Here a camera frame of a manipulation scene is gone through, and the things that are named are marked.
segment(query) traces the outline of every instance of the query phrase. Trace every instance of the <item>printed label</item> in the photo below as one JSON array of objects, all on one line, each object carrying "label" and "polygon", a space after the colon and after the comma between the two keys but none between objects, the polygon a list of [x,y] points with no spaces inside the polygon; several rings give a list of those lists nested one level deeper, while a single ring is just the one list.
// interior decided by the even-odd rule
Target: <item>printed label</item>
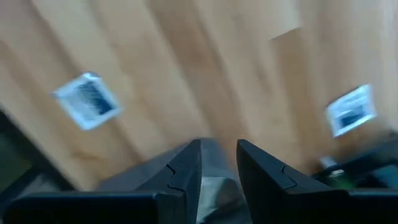
[{"label": "printed label", "polygon": [[90,130],[121,112],[101,77],[86,72],[53,92],[61,107],[83,130]]},{"label": "printed label", "polygon": [[328,106],[326,114],[334,137],[376,117],[370,85],[363,85]]}]

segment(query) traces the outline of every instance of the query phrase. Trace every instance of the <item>wooden floor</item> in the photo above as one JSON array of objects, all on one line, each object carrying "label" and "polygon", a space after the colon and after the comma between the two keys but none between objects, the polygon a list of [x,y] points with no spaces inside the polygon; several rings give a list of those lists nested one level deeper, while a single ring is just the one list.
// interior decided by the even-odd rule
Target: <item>wooden floor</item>
[{"label": "wooden floor", "polygon": [[[193,138],[245,138],[312,173],[398,128],[395,0],[3,0],[0,104],[76,187]],[[98,73],[123,112],[81,130],[51,92]],[[378,117],[325,108],[370,83]]]}]

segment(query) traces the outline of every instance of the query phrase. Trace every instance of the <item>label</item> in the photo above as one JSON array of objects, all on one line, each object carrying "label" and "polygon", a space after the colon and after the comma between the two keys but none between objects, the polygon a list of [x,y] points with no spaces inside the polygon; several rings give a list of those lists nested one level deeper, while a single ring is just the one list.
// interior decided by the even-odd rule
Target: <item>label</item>
[{"label": "label", "polygon": [[328,106],[326,114],[334,137],[376,117],[371,86],[363,85],[342,96]]},{"label": "label", "polygon": [[53,92],[61,107],[83,130],[90,130],[121,112],[101,77],[85,72]]}]

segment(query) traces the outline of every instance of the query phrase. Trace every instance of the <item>gray fabric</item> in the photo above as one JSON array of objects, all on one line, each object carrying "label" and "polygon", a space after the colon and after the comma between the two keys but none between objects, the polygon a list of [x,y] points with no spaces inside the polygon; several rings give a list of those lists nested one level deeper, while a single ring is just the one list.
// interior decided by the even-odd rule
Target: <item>gray fabric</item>
[{"label": "gray fabric", "polygon": [[[97,191],[128,192],[160,171],[187,144],[100,183]],[[201,139],[202,182],[197,223],[251,223],[238,178],[214,139]]]}]

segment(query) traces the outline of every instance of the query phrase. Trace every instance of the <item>black plastic object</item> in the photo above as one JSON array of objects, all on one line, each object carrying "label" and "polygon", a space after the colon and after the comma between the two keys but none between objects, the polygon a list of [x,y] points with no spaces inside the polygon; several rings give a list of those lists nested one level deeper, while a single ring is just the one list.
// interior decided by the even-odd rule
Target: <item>black plastic object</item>
[{"label": "black plastic object", "polygon": [[12,202],[14,223],[195,223],[201,185],[200,140],[192,141],[133,192],[36,194]]},{"label": "black plastic object", "polygon": [[398,222],[396,190],[331,189],[246,140],[236,158],[254,224]]}]

